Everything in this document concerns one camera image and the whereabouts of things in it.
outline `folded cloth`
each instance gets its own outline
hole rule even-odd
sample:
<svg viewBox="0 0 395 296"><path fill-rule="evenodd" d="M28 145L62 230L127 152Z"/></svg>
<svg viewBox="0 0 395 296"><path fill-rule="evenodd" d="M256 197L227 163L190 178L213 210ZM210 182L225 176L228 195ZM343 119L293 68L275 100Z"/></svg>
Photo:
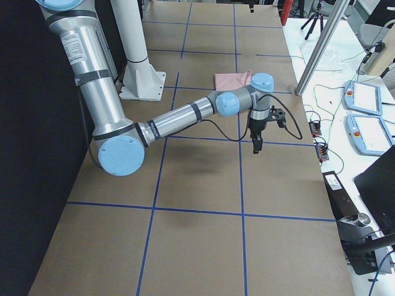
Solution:
<svg viewBox="0 0 395 296"><path fill-rule="evenodd" d="M246 73L221 73L215 74L216 91L232 91L242 86L249 85L251 82L252 70Z"/></svg>

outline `robotic arm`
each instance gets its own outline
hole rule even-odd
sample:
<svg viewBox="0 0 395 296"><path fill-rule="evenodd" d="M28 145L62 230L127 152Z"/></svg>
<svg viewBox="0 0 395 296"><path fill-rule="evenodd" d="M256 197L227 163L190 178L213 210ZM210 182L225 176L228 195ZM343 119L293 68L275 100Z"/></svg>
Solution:
<svg viewBox="0 0 395 296"><path fill-rule="evenodd" d="M126 118L112 81L95 29L98 24L94 0L36 0L49 29L60 36L94 121L93 139L99 162L108 173L126 176L143 164L145 148L215 113L236 115L252 109L249 120L254 153L262 150L261 131L268 121L285 127L281 109L270 108L274 80L269 74L252 77L251 85L234 91L214 91L178 109L144 123Z"/></svg>

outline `blue joint cap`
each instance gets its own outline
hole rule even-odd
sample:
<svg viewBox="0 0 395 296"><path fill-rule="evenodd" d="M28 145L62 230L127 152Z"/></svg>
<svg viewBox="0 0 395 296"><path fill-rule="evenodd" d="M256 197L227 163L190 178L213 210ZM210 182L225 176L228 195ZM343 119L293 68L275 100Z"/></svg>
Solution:
<svg viewBox="0 0 395 296"><path fill-rule="evenodd" d="M219 114L225 117L236 115L240 110L239 99L229 91L220 94L216 98L215 104L217 105Z"/></svg>
<svg viewBox="0 0 395 296"><path fill-rule="evenodd" d="M67 11L76 8L82 1L83 0L36 0L39 5L54 11Z"/></svg>
<svg viewBox="0 0 395 296"><path fill-rule="evenodd" d="M251 77L251 85L259 91L274 92L274 79L267 73L256 73Z"/></svg>
<svg viewBox="0 0 395 296"><path fill-rule="evenodd" d="M130 136L108 139L99 149L99 162L103 169L114 176L127 176L143 164L144 146Z"/></svg>

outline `red object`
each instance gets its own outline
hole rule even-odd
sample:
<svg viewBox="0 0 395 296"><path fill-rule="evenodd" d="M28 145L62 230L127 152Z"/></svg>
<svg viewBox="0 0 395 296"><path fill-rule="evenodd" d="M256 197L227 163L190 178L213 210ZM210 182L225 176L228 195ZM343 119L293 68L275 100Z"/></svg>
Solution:
<svg viewBox="0 0 395 296"><path fill-rule="evenodd" d="M281 24L283 26L285 26L285 24L286 24L286 20L288 19L289 12L291 11L293 2L294 2L294 0L285 0L283 11L282 11L281 17L280 17Z"/></svg>

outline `tripod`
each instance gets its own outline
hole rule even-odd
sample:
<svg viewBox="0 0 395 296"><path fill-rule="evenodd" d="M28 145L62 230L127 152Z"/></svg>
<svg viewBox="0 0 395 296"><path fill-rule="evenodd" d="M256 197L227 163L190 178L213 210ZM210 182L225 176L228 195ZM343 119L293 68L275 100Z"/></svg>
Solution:
<svg viewBox="0 0 395 296"><path fill-rule="evenodd" d="M310 34L313 32L315 23L317 23L318 18L320 18L320 29L321 29L321 32L322 32L322 30L323 30L323 15L322 15L322 13L321 13L321 7L322 7L321 0L318 0L317 11L316 11L316 13L314 13L314 14L306 21L306 23L304 23L304 25L301 27L301 30L303 30L304 27L306 27L307 24L308 24L309 22L311 22L311 20L313 20L313 24L311 24L311 27L310 27L309 31L307 32L306 37L304 38L305 40L309 39L309 36L310 36Z"/></svg>

